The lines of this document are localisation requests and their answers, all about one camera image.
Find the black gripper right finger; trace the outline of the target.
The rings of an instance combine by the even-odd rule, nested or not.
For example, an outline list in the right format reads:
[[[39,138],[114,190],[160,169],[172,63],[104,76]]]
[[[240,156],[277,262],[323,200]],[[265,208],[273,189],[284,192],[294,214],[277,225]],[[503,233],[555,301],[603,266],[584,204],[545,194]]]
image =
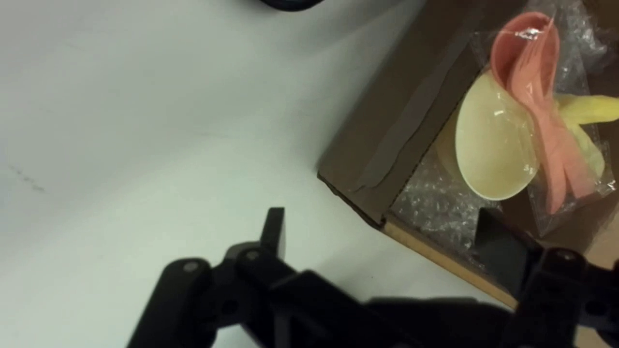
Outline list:
[[[588,326],[619,348],[619,268],[569,247],[543,247],[495,208],[478,212],[474,250],[516,299],[501,348],[574,348]]]

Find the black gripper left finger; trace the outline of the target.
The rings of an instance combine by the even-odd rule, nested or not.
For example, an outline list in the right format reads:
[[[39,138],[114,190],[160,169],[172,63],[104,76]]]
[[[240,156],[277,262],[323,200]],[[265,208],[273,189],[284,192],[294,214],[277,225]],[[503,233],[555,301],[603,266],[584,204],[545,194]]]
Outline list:
[[[213,348],[242,326],[259,348],[360,348],[358,303],[313,270],[280,258],[284,208],[271,206],[255,241],[232,245],[211,266],[168,262],[128,348]]]

